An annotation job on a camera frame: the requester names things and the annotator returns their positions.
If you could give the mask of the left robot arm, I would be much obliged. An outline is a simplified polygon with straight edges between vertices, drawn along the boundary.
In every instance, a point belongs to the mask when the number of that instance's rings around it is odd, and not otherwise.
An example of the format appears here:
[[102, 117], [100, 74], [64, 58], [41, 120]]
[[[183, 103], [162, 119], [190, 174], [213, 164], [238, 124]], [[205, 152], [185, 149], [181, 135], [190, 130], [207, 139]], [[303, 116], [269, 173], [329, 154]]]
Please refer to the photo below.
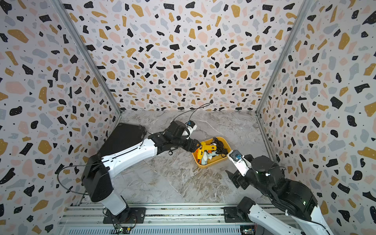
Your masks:
[[129, 206], [114, 189], [112, 178], [138, 162], [164, 152], [181, 148], [194, 153], [201, 146], [198, 140], [191, 139], [196, 128], [192, 120], [186, 123], [173, 120], [164, 131], [148, 135], [143, 126], [119, 124], [84, 168], [82, 184], [91, 201], [101, 203], [114, 218], [126, 218]]

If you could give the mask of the right corner aluminium post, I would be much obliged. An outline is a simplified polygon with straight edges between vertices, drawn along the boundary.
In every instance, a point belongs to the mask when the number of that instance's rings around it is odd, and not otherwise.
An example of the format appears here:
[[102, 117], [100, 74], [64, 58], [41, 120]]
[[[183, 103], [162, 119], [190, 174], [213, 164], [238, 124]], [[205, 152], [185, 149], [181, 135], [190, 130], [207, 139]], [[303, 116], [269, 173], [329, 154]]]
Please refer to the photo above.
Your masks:
[[282, 68], [282, 65], [284, 64], [284, 61], [289, 53], [289, 51], [291, 50], [291, 47], [292, 47], [292, 44], [294, 43], [294, 39], [304, 21], [304, 18], [309, 10], [309, 8], [311, 7], [312, 5], [312, 0], [305, 0], [303, 1], [302, 5], [301, 5], [301, 8], [300, 10], [298, 11], [298, 15], [297, 15], [297, 19], [295, 20], [295, 23], [292, 27], [292, 30], [287, 38], [287, 41], [285, 43], [285, 46], [283, 47], [283, 50], [280, 54], [280, 57], [277, 61], [277, 64], [271, 74], [271, 78], [265, 88], [265, 91], [261, 97], [261, 100], [260, 100], [260, 103], [256, 109], [256, 116], [259, 117], [260, 113], [262, 112], [262, 107], [265, 105], [265, 103], [267, 102], [267, 99], [268, 99], [268, 94], [269, 92], [272, 90], [272, 85], [275, 83], [276, 79], [277, 79], [277, 76], [280, 72], [280, 69]]

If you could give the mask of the corner aluminium post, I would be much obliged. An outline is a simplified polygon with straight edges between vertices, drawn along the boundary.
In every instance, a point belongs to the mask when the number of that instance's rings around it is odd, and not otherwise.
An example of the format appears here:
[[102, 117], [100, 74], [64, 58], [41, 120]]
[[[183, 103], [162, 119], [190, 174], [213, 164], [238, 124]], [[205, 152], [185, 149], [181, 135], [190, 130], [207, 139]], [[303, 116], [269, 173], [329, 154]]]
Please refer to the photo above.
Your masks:
[[91, 71], [94, 73], [98, 83], [100, 84], [103, 92], [107, 96], [111, 107], [115, 110], [118, 115], [121, 115], [121, 109], [118, 107], [115, 98], [113, 97], [110, 89], [108, 88], [105, 80], [103, 79], [102, 74], [100, 73], [98, 67], [96, 66], [93, 58], [89, 54], [89, 51], [86, 48], [85, 43], [82, 41], [79, 32], [77, 31], [76, 27], [74, 26], [69, 14], [66, 12], [66, 9], [61, 1], [52, 0], [51, 1], [54, 9], [56, 10], [58, 16], [62, 20], [63, 24], [65, 25], [66, 29], [70, 33], [72, 39], [74, 40], [77, 48], [79, 49], [80, 53], [82, 54], [85, 62], [88, 64]]
[[277, 64], [271, 74], [271, 78], [265, 88], [265, 91], [261, 97], [261, 100], [260, 100], [260, 103], [256, 109], [256, 116], [259, 117], [260, 113], [262, 112], [262, 107], [265, 105], [265, 103], [267, 102], [267, 99], [268, 99], [268, 94], [269, 92], [272, 90], [272, 85], [275, 83], [276, 79], [277, 79], [277, 76], [280, 72], [280, 69], [282, 68], [282, 65], [284, 64], [284, 61], [289, 53], [289, 51], [291, 50], [291, 47], [292, 47], [292, 44], [294, 43], [294, 39], [304, 21], [304, 18], [309, 10], [309, 8], [311, 7], [312, 5], [312, 0], [305, 0], [303, 1], [302, 5], [301, 5], [301, 8], [300, 10], [298, 11], [298, 15], [297, 15], [297, 19], [295, 20], [295, 23], [292, 27], [292, 30], [287, 38], [287, 41], [285, 43], [285, 46], [283, 47], [283, 50], [280, 54], [280, 57], [277, 61]]

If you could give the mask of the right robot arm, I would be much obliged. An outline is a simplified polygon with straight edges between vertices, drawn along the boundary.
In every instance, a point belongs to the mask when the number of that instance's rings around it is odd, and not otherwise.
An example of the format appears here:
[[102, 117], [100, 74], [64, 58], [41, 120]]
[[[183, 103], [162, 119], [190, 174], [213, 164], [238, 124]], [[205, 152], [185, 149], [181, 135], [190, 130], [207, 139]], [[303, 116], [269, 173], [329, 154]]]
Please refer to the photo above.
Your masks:
[[236, 172], [227, 173], [236, 188], [254, 187], [299, 227], [288, 225], [248, 197], [242, 198], [237, 206], [224, 209], [226, 222], [253, 222], [256, 228], [262, 227], [274, 235], [333, 234], [311, 189], [285, 178], [284, 168], [278, 163], [266, 156], [242, 155], [238, 150], [227, 157], [237, 168]]

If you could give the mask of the yellow storage box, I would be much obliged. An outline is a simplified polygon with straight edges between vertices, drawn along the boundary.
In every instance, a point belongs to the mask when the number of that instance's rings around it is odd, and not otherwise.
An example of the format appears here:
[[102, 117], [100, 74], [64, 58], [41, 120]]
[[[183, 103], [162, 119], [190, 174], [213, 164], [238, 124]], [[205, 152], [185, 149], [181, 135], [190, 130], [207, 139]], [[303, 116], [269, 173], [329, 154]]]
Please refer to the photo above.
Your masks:
[[[221, 141], [223, 141], [224, 142], [224, 144], [225, 144], [225, 147], [228, 149], [228, 151], [229, 152], [231, 152], [231, 147], [229, 146], [229, 144], [227, 143], [227, 141], [224, 139], [224, 138], [222, 138], [222, 137], [217, 137], [217, 138], [219, 138]], [[195, 163], [200, 167], [200, 168], [208, 168], [208, 167], [210, 167], [210, 166], [212, 166], [212, 165], [215, 165], [215, 164], [217, 164], [217, 163], [220, 163], [221, 161], [224, 161], [224, 160], [227, 160], [227, 155], [225, 156], [225, 157], [221, 157], [221, 156], [216, 156], [216, 157], [213, 157], [211, 160], [208, 160], [208, 164], [207, 165], [199, 165], [198, 163], [197, 163], [197, 152], [195, 151], [194, 153], [193, 153], [193, 158], [194, 158], [194, 160], [195, 160]]]

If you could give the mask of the black flat case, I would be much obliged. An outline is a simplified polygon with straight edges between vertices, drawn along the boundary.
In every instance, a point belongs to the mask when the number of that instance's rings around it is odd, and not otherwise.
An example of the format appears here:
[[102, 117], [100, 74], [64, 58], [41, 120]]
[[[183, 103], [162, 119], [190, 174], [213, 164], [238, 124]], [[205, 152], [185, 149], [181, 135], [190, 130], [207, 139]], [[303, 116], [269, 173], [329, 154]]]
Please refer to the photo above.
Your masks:
[[119, 123], [103, 144], [98, 154], [100, 157], [112, 155], [140, 144], [146, 135], [146, 128], [141, 125]]

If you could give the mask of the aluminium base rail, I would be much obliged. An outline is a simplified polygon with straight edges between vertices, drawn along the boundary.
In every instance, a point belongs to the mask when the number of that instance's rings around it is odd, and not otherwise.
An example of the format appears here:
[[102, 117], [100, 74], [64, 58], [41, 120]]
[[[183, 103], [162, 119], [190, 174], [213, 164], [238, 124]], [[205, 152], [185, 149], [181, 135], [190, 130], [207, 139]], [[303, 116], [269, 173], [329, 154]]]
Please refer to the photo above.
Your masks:
[[58, 235], [272, 235], [256, 222], [236, 218], [234, 204], [130, 204], [123, 224], [104, 223], [106, 209], [96, 203], [68, 207]]

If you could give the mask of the white glue gun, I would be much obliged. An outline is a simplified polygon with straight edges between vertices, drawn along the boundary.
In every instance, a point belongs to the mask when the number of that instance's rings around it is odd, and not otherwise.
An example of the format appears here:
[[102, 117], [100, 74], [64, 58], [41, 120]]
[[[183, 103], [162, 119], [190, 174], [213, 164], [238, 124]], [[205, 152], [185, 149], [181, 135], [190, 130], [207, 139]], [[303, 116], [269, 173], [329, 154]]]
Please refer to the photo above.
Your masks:
[[201, 165], [207, 165], [208, 160], [211, 160], [213, 157], [216, 157], [216, 156], [217, 156], [216, 151], [212, 151], [211, 153], [204, 151], [203, 157], [201, 159]]

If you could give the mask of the left corner aluminium post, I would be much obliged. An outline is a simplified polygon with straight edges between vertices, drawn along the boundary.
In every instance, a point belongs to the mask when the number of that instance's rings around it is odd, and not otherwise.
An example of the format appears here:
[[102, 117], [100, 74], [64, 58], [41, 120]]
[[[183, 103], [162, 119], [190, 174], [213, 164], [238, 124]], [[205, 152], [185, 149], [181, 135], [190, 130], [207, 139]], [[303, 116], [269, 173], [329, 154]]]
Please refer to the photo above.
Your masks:
[[74, 26], [69, 14], [66, 12], [66, 9], [61, 1], [52, 0], [51, 1], [54, 9], [56, 10], [58, 16], [62, 20], [63, 24], [65, 25], [66, 29], [70, 33], [72, 39], [74, 40], [77, 48], [79, 49], [80, 53], [82, 54], [85, 62], [88, 64], [91, 71], [94, 73], [98, 83], [100, 84], [103, 92], [107, 96], [111, 107], [115, 110], [118, 115], [121, 115], [121, 109], [118, 107], [115, 98], [113, 97], [110, 89], [108, 88], [105, 80], [103, 79], [102, 74], [100, 73], [98, 67], [96, 66], [93, 58], [89, 54], [89, 51], [86, 48], [85, 43], [82, 41], [79, 32], [77, 31], [76, 27]]

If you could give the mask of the yellow glue gun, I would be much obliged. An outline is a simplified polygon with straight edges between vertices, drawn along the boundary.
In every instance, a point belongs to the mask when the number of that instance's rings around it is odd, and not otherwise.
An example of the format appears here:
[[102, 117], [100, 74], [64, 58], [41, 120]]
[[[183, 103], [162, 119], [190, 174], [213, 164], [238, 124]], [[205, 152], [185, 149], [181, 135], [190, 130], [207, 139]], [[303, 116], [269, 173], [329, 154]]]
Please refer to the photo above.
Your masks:
[[201, 147], [196, 151], [197, 152], [197, 159], [203, 157], [204, 151], [211, 153], [212, 151], [216, 151], [217, 156], [225, 157], [229, 151], [225, 147], [223, 141], [221, 141], [217, 137], [213, 137], [211, 140], [206, 142], [201, 142]]

